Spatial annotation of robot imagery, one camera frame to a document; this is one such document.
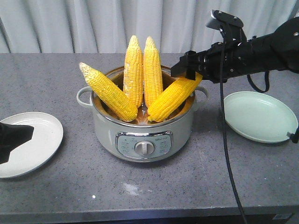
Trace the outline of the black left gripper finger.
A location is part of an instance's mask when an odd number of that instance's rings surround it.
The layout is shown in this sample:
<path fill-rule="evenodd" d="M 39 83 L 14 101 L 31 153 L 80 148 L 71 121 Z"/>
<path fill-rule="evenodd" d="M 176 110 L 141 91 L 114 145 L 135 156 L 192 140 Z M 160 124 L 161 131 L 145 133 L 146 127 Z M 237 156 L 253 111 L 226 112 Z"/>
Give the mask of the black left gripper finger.
<path fill-rule="evenodd" d="M 33 126 L 0 123 L 0 163 L 9 161 L 10 153 L 32 139 Z"/>

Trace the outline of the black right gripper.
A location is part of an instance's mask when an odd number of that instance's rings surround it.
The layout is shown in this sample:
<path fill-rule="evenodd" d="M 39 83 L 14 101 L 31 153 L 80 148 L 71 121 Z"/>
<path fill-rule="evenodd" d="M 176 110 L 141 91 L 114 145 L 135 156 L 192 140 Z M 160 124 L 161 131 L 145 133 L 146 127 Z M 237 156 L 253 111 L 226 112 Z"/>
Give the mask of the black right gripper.
<path fill-rule="evenodd" d="M 180 57 L 177 64 L 171 67 L 171 76 L 195 80 L 195 71 L 191 67 L 197 66 L 197 60 L 198 73 L 203 76 L 203 80 L 209 80 L 217 84 L 220 82 L 221 71 L 223 72 L 224 82 L 229 78 L 242 76 L 233 56 L 238 45 L 240 45 L 239 41 L 231 43 L 216 42 L 212 44 L 210 49 L 205 51 L 197 53 L 189 50 Z"/>

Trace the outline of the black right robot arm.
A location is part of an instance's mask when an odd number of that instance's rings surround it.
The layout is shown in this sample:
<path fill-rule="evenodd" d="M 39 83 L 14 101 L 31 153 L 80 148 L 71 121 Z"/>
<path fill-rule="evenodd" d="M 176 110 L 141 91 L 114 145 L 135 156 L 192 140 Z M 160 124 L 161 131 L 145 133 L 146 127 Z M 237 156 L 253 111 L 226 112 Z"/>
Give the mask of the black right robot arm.
<path fill-rule="evenodd" d="M 210 49 L 188 51 L 171 68 L 172 77 L 194 80 L 199 73 L 213 83 L 229 78 L 271 70 L 299 71 L 299 19 L 292 18 L 272 34 L 248 40 L 243 22 L 235 16 L 215 11 L 207 27 L 219 30 L 223 42 Z"/>

